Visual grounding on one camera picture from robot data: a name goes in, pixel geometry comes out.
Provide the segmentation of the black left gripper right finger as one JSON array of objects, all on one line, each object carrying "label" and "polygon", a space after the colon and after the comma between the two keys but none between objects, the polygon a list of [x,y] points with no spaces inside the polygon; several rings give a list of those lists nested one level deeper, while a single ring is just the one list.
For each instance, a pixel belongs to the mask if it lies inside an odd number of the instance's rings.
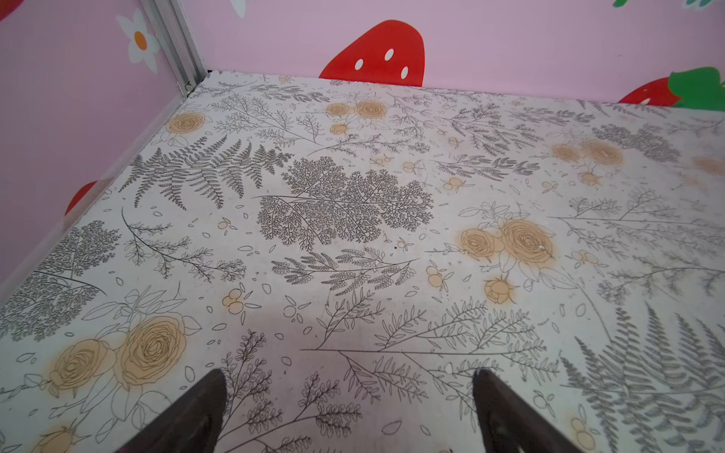
[{"label": "black left gripper right finger", "polygon": [[486,452],[579,452],[495,373],[477,370],[472,394]]}]

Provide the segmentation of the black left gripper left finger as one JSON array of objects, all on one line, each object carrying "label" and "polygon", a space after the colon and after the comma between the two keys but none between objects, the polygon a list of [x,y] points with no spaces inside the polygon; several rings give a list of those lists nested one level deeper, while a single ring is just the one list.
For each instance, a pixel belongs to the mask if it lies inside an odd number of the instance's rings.
[{"label": "black left gripper left finger", "polygon": [[226,399],[225,376],[213,369],[117,452],[213,452]]}]

